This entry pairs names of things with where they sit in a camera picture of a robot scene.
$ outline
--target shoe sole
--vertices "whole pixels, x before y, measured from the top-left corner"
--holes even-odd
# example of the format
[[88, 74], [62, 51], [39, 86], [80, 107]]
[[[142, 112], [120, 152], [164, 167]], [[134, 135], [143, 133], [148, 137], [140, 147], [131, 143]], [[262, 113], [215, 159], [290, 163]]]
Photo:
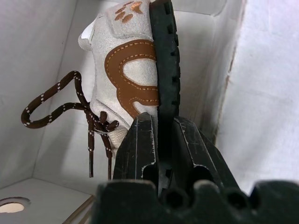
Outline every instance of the shoe sole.
[[171, 125], [180, 104], [180, 56], [177, 26], [171, 0], [156, 0], [149, 6], [158, 73], [159, 159], [171, 158]]

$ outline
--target brown leather overlay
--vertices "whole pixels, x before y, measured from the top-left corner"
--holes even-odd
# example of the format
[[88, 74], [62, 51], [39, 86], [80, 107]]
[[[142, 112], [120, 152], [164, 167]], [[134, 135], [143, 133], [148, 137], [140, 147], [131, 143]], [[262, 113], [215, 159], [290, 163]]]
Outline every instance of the brown leather overlay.
[[125, 63], [143, 58], [156, 60], [153, 42], [148, 40], [127, 42], [111, 50], [105, 59], [106, 74], [117, 88], [117, 98], [121, 106], [132, 118], [140, 114], [133, 104], [136, 101], [146, 106], [159, 105], [156, 86], [138, 85], [123, 73]]

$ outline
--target brown shoelace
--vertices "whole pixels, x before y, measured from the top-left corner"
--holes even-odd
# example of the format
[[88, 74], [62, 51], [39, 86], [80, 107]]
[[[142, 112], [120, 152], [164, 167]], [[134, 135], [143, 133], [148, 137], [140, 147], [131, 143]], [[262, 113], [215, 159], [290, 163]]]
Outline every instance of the brown shoelace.
[[[80, 103], [66, 103], [58, 107], [48, 116], [31, 121], [30, 115], [38, 108], [44, 101], [53, 97], [56, 93], [62, 90], [70, 83], [71, 80], [75, 80], [75, 88]], [[108, 132], [113, 131], [118, 125], [118, 121], [109, 123], [107, 121], [107, 113], [101, 112], [100, 117], [96, 116], [90, 109], [89, 102], [87, 102], [81, 86], [81, 74], [78, 71], [71, 71], [57, 84], [49, 88], [45, 93], [35, 98], [23, 111], [21, 115], [21, 121], [24, 126], [28, 128], [41, 128], [49, 125], [56, 120], [61, 114], [70, 109], [82, 110], [86, 114], [88, 123], [88, 151], [89, 151], [89, 177], [93, 177], [93, 151], [94, 151], [94, 132], [101, 135], [106, 149], [106, 156], [108, 158], [108, 179], [111, 179], [111, 166], [112, 166], [112, 149], [107, 135]]]

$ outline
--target circular hole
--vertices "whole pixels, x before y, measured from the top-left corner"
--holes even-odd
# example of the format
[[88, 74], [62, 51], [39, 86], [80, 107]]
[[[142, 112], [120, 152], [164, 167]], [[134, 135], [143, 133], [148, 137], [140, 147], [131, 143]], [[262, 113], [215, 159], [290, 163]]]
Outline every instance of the circular hole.
[[0, 213], [16, 213], [30, 205], [30, 200], [24, 197], [9, 197], [0, 200]]
[[244, 209], [247, 207], [245, 198], [236, 192], [228, 195], [228, 202], [237, 209]]
[[24, 205], [21, 203], [10, 202], [0, 206], [0, 213], [16, 213], [24, 210]]
[[183, 196], [176, 191], [170, 192], [166, 195], [166, 204], [173, 209], [178, 209], [184, 204]]

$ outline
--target lace aglet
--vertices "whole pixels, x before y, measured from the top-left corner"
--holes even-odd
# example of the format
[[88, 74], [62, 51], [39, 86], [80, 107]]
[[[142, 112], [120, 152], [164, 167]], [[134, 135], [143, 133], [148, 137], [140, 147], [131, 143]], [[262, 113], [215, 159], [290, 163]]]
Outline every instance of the lace aglet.
[[89, 152], [89, 177], [93, 177], [93, 152]]

